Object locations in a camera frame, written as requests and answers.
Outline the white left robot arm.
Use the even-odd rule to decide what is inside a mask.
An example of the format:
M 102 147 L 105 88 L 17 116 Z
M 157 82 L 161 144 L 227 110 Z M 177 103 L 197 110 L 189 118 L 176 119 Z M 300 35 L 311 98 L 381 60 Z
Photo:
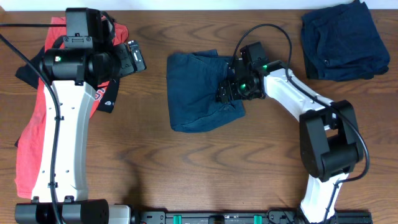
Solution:
M 42 158 L 30 202 L 16 205 L 16 222 L 136 223 L 131 206 L 89 198 L 86 142 L 98 85 L 146 69 L 139 44 L 64 41 L 64 48 L 46 51 L 40 66 L 47 76 Z

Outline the navy blue shorts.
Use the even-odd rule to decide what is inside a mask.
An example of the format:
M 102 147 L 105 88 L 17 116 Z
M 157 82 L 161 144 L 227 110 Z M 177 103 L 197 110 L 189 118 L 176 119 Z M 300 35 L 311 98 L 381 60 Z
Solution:
M 241 100 L 216 101 L 219 82 L 233 75 L 229 60 L 215 49 L 168 56 L 167 100 L 174 131 L 203 133 L 245 116 Z

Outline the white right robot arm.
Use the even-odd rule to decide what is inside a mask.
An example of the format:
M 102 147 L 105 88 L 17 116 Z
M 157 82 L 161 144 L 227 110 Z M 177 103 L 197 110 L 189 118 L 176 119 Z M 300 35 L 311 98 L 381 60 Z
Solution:
M 298 212 L 289 217 L 294 223 L 352 223 L 364 215 L 335 211 L 340 188 L 351 177 L 355 165 L 369 159 L 359 134 L 354 108 L 346 100 L 334 102 L 302 83 L 280 60 L 233 63 L 233 76 L 218 84 L 216 99 L 222 103 L 269 97 L 277 101 L 299 123 L 300 157 L 308 172 L 305 196 Z

